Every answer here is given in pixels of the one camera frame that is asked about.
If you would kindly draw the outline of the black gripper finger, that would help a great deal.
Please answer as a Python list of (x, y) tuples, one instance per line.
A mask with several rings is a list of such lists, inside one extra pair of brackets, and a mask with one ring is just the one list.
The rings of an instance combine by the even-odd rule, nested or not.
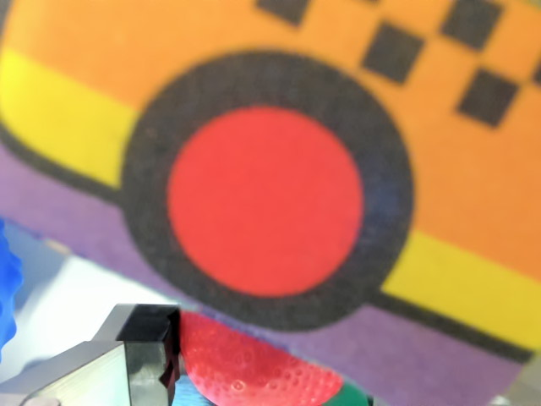
[(170, 405), (183, 373), (181, 311), (118, 304), (90, 341), (1, 385), (3, 405)]

